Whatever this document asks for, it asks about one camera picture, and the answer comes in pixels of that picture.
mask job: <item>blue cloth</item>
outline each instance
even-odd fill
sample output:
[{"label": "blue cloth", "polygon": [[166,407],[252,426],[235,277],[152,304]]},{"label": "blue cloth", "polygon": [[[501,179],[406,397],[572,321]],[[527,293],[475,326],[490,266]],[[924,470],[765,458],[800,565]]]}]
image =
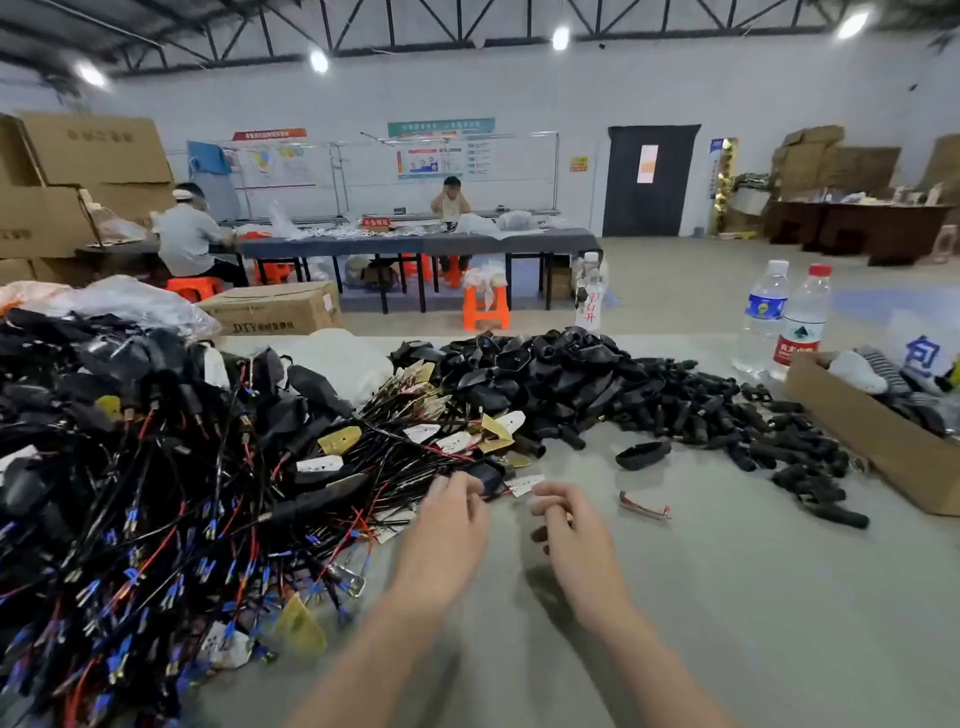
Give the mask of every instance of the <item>blue cloth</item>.
[{"label": "blue cloth", "polygon": [[186,153],[190,158],[190,175],[198,172],[206,172],[211,175],[229,175],[230,165],[227,157],[216,144],[208,144],[205,141],[188,141],[186,143]]}]

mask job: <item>white paper tag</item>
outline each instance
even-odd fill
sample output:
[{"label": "white paper tag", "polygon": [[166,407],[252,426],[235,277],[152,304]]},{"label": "white paper tag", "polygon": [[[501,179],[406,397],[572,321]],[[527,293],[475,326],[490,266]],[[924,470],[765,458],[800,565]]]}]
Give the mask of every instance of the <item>white paper tag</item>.
[{"label": "white paper tag", "polygon": [[507,432],[514,434],[520,429],[520,426],[527,421],[527,416],[520,410],[516,410],[514,412],[508,412],[505,415],[500,415],[496,420],[503,425],[503,428],[507,430]]},{"label": "white paper tag", "polygon": [[514,496],[520,497],[526,496],[538,483],[542,483],[544,480],[546,480],[546,475],[525,475],[508,480],[504,485]]},{"label": "white paper tag", "polygon": [[478,436],[476,440],[473,440],[473,435],[466,430],[461,430],[460,432],[454,432],[452,435],[447,435],[442,440],[438,440],[437,447],[446,454],[452,455],[454,452],[467,449],[471,441],[477,443],[480,442],[480,438]]},{"label": "white paper tag", "polygon": [[413,427],[407,427],[403,430],[403,433],[410,438],[411,442],[421,443],[424,440],[429,440],[431,437],[440,432],[439,425],[414,425]]},{"label": "white paper tag", "polygon": [[204,352],[204,381],[215,387],[230,388],[230,377],[227,374],[227,365],[224,356],[213,347],[207,347]]},{"label": "white paper tag", "polygon": [[301,460],[297,463],[298,473],[333,473],[344,467],[344,459],[340,455],[325,455]]}]

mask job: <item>hand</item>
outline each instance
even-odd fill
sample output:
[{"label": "hand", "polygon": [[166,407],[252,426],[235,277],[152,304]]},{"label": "hand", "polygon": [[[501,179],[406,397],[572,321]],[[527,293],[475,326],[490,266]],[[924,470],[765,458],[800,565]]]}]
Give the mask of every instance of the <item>hand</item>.
[{"label": "hand", "polygon": [[591,632],[630,614],[633,605],[603,518],[575,485],[541,483],[530,506],[546,525],[531,534],[550,555],[557,581],[577,619]]},{"label": "hand", "polygon": [[472,475],[434,478],[414,524],[404,531],[391,595],[417,614],[441,617],[483,558],[490,512]]}]

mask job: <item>orange plastic stool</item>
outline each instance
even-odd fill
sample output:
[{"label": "orange plastic stool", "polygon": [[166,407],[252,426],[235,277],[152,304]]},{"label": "orange plastic stool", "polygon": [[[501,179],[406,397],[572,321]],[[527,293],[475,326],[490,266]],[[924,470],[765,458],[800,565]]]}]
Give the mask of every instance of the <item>orange plastic stool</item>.
[{"label": "orange plastic stool", "polygon": [[446,278],[450,288],[459,288],[460,281],[464,277],[464,272],[460,270],[460,256],[449,255],[447,259],[450,261],[450,270],[444,273],[444,278]]},{"label": "orange plastic stool", "polygon": [[208,298],[222,293],[224,282],[209,276],[195,279],[169,279],[167,290],[179,293],[191,303],[205,301]]},{"label": "orange plastic stool", "polygon": [[[264,263],[263,271],[267,274],[267,281],[269,283],[285,283],[287,279],[290,278],[290,272],[293,269],[290,266],[290,263]],[[263,285],[263,281],[260,280],[260,267],[258,265],[253,266],[253,277],[257,283]]]},{"label": "orange plastic stool", "polygon": [[[430,256],[426,253],[420,254],[420,263],[423,265],[423,279],[433,280],[433,267],[430,265]],[[403,261],[403,276],[415,276],[417,274],[417,262],[415,260]]]},{"label": "orange plastic stool", "polygon": [[494,319],[500,322],[500,328],[510,328],[510,309],[507,307],[507,286],[493,288],[493,308],[489,311],[477,310],[477,288],[475,285],[464,291],[464,328],[476,331],[478,321]]}]

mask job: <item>open cardboard box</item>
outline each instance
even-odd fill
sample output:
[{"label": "open cardboard box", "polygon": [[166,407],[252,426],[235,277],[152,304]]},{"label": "open cardboard box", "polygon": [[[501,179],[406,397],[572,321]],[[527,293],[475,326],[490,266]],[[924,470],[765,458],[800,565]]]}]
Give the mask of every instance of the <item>open cardboard box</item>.
[{"label": "open cardboard box", "polygon": [[795,353],[786,378],[791,400],[926,513],[960,516],[960,445],[898,415],[825,369],[829,353]]}]

